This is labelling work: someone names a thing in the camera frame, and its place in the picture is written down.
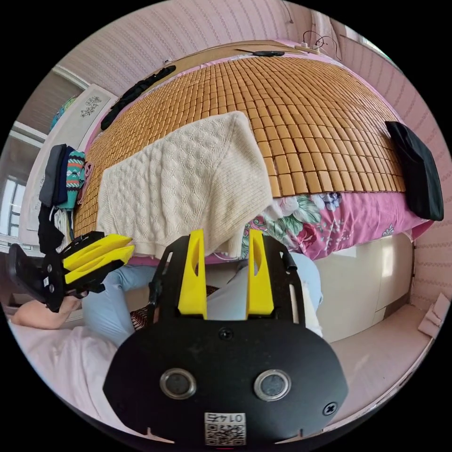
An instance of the gray cloth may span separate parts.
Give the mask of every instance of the gray cloth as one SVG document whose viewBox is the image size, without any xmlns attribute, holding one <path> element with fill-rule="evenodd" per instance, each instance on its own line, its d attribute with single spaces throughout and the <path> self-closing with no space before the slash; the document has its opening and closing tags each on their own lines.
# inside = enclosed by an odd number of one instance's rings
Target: gray cloth
<svg viewBox="0 0 452 452">
<path fill-rule="evenodd" d="M 66 145 L 56 145 L 50 150 L 45 171 L 45 179 L 39 192 L 39 200 L 47 207 L 52 207 L 53 191 L 59 178 L 60 168 L 58 161 L 60 154 L 66 149 Z"/>
</svg>

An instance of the person's leg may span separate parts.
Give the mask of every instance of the person's leg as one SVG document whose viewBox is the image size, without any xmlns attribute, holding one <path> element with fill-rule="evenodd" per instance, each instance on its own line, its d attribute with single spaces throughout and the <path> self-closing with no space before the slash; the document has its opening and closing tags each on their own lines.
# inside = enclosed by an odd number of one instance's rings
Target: person's leg
<svg viewBox="0 0 452 452">
<path fill-rule="evenodd" d="M 291 253 L 292 259 L 297 265 L 297 273 L 301 281 L 307 283 L 314 310 L 317 311 L 323 300 L 320 273 L 315 263 L 304 254 Z"/>
<path fill-rule="evenodd" d="M 296 253 L 291 253 L 291 256 L 297 265 L 300 280 L 306 282 L 309 287 L 309 295 L 314 310 L 317 311 L 323 299 L 319 271 L 308 257 Z M 207 297 L 208 320 L 245 320 L 248 288 L 247 262 L 240 263 L 238 268 L 237 274 L 226 286 Z"/>
<path fill-rule="evenodd" d="M 207 297 L 207 320 L 245 320 L 248 265 L 234 278 Z"/>
<path fill-rule="evenodd" d="M 124 292 L 145 287 L 156 267 L 123 266 L 107 275 L 105 290 L 89 293 L 82 301 L 85 325 L 119 347 L 135 330 Z"/>
</svg>

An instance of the cable knit pattern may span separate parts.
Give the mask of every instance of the cable knit pattern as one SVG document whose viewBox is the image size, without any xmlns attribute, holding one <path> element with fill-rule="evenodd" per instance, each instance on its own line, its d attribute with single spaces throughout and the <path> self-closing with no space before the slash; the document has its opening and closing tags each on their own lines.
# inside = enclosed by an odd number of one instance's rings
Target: cable knit pattern
<svg viewBox="0 0 452 452">
<path fill-rule="evenodd" d="M 241 255 L 247 222 L 272 202 L 264 159 L 239 111 L 187 124 L 106 169 L 97 229 L 134 239 L 137 254 L 160 258 L 193 230 L 205 253 Z"/>
</svg>

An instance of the pink floral bedding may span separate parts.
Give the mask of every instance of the pink floral bedding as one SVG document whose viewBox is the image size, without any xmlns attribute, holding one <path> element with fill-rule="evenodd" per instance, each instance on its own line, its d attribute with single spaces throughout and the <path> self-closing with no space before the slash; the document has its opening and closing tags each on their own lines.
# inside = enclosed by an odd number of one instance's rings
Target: pink floral bedding
<svg viewBox="0 0 452 452">
<path fill-rule="evenodd" d="M 242 259 L 248 257 L 250 229 L 259 229 L 312 260 L 426 223 L 407 207 L 403 193 L 327 193 L 274 199 L 245 227 Z M 212 254 L 206 264 L 231 261 Z M 133 257 L 133 265 L 157 265 L 152 257 Z"/>
</svg>

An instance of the cable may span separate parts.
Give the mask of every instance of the cable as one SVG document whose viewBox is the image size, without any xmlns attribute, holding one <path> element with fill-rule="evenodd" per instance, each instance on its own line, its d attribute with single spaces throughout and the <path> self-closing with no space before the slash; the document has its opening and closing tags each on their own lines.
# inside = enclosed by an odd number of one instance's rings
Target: cable
<svg viewBox="0 0 452 452">
<path fill-rule="evenodd" d="M 303 42 L 306 42 L 306 40 L 305 40 L 306 33 L 315 33 L 317 36 L 320 36 L 320 38 L 316 41 L 316 44 L 320 41 L 320 39 L 322 39 L 322 41 L 323 41 L 323 36 L 321 36 L 320 33 L 317 33 L 317 32 L 315 32 L 314 30 L 306 30 L 306 31 L 303 33 Z"/>
<path fill-rule="evenodd" d="M 318 43 L 318 42 L 320 41 L 320 39 L 321 39 L 321 40 L 322 40 L 322 45 L 319 46 L 319 47 L 317 47 L 317 48 L 323 47 L 323 45 L 324 45 L 324 43 L 325 43 L 324 38 L 330 38 L 330 39 L 334 42 L 334 44 L 335 44 L 335 46 L 336 46 L 336 58 L 337 58 L 339 61 L 342 61 L 342 60 L 339 58 L 339 55 L 338 55 L 338 49 L 339 49 L 338 43 L 337 43 L 331 36 L 328 36 L 328 35 L 321 36 L 321 37 L 315 42 L 314 45 L 317 45 L 317 43 Z"/>
<path fill-rule="evenodd" d="M 284 7 L 287 9 L 287 13 L 289 14 L 289 18 L 290 18 L 289 23 L 292 24 L 292 23 L 293 23 L 293 20 L 292 20 L 291 12 L 289 11 L 289 8 L 287 8 L 287 5 L 284 3 L 283 0 L 282 0 L 282 4 L 283 4 Z"/>
</svg>

